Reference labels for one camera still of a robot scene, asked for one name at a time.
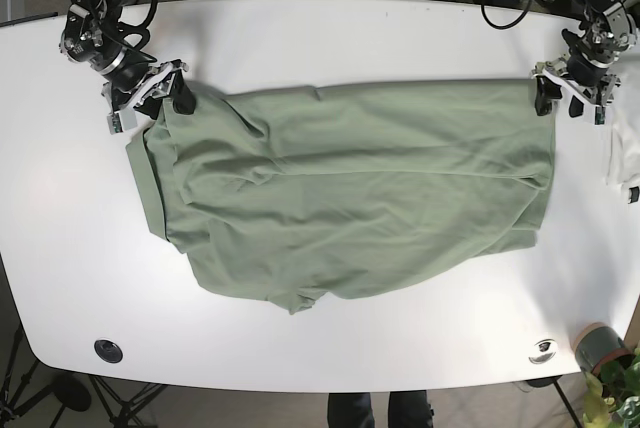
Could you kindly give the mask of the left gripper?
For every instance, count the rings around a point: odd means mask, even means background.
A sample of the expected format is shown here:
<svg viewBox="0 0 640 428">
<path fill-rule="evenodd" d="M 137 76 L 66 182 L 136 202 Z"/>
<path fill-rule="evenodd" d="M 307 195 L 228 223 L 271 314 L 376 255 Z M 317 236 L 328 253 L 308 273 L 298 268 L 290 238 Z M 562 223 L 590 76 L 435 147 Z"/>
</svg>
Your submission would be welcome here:
<svg viewBox="0 0 640 428">
<path fill-rule="evenodd" d="M 580 27 L 584 28 L 582 35 L 562 30 L 569 50 L 567 61 L 538 62 L 531 71 L 536 82 L 534 109 L 540 117 L 549 115 L 562 99 L 563 90 L 568 90 L 569 116 L 585 117 L 596 126 L 604 126 L 607 109 L 619 87 L 618 78 L 604 77 L 621 54 L 635 45 L 635 25 L 631 23 L 622 30 L 605 23 L 582 23 Z"/>
</svg>

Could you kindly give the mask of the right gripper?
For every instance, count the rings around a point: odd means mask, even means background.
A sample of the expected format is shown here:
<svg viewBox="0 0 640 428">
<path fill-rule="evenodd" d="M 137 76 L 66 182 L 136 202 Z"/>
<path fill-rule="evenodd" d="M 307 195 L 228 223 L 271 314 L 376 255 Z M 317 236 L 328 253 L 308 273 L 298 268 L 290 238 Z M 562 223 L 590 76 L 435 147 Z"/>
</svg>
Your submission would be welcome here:
<svg viewBox="0 0 640 428">
<path fill-rule="evenodd" d="M 80 61 L 106 80 L 101 94 L 110 108 L 107 123 L 112 135 L 136 128 L 138 113 L 156 120 L 166 98 L 179 115 L 195 112 L 196 96 L 183 76 L 189 68 L 182 60 L 158 64 L 128 45 L 81 38 Z"/>
</svg>

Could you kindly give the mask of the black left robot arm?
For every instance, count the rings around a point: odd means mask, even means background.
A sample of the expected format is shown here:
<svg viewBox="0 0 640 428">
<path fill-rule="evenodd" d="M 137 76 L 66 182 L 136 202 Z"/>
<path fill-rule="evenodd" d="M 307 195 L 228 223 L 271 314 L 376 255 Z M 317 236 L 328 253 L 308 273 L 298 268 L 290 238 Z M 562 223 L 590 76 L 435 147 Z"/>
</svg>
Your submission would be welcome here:
<svg viewBox="0 0 640 428">
<path fill-rule="evenodd" d="M 545 0 L 473 0 L 484 21 L 495 30 L 517 26 L 537 3 Z M 635 47 L 639 39 L 639 3 L 633 0 L 569 0 L 579 21 L 579 31 L 561 32 L 567 52 L 535 64 L 531 77 L 536 82 L 534 108 L 539 116 L 551 113 L 563 97 L 570 95 L 569 116 L 581 117 L 591 110 L 596 125 L 606 121 L 620 78 L 610 72 L 620 56 Z"/>
</svg>

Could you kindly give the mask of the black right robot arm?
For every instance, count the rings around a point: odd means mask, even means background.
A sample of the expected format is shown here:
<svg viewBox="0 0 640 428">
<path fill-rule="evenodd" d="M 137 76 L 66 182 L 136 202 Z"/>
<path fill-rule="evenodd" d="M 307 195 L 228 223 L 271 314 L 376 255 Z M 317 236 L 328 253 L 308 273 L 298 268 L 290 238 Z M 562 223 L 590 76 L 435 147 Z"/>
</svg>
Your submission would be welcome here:
<svg viewBox="0 0 640 428">
<path fill-rule="evenodd" d="M 144 52 L 149 27 L 159 0 L 151 0 L 138 24 L 121 20 L 125 7 L 136 0 L 70 0 L 59 49 L 73 63 L 86 63 L 104 78 L 101 95 L 109 105 L 108 125 L 113 134 L 136 126 L 141 113 L 155 120 L 164 101 L 179 115 L 191 115 L 196 97 L 183 74 L 180 59 L 160 63 Z"/>
</svg>

